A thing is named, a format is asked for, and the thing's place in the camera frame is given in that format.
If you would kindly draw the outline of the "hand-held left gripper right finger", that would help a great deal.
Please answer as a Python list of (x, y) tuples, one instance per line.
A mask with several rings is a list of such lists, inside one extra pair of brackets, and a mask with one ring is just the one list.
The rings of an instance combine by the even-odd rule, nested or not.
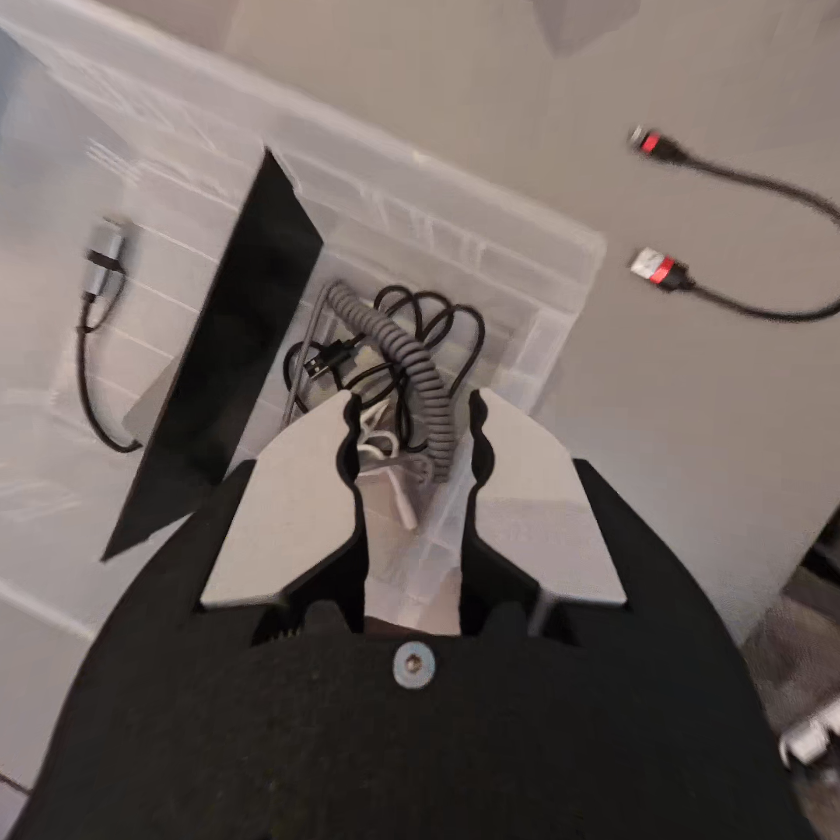
[(465, 576), (488, 597), (621, 608), (627, 594), (569, 450), (488, 388), (469, 399)]

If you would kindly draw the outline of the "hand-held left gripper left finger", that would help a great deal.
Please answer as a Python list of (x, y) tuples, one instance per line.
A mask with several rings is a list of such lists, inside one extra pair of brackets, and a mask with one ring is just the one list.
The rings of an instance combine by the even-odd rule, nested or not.
[(268, 444), (255, 466), (201, 595), (205, 608), (289, 595), (350, 545), (364, 521), (345, 446), (356, 456), (359, 400), (330, 397)]

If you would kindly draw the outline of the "clear plastic bin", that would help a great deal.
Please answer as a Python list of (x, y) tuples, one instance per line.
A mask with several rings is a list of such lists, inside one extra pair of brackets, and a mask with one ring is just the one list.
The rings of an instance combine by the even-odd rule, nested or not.
[(59, 95), (56, 138), (80, 157), (78, 213), (55, 206), (70, 309), (55, 316), (45, 373), (2, 376), (2, 615), (89, 643), (147, 549), (102, 563), (139, 455), (108, 453), (85, 429), (71, 386), (81, 247), (97, 216), (137, 228), (127, 288), (93, 338), (93, 385), (115, 432), (153, 383), (172, 382), (235, 219), (265, 151), (324, 247), (280, 352), (302, 337), (317, 291), (341, 278), (372, 298), (390, 283), (439, 291), (479, 310), (485, 349), (458, 398), (487, 386), (529, 413), (560, 357), (597, 271), (604, 237), (273, 82), (85, 4), (2, 2), (2, 33), (35, 59), (35, 104)]

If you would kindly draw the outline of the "black bin divider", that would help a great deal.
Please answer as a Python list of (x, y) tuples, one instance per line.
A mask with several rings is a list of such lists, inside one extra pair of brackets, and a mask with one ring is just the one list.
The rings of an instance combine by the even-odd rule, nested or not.
[(192, 514), (224, 480), (322, 247), (265, 147), (102, 563)]

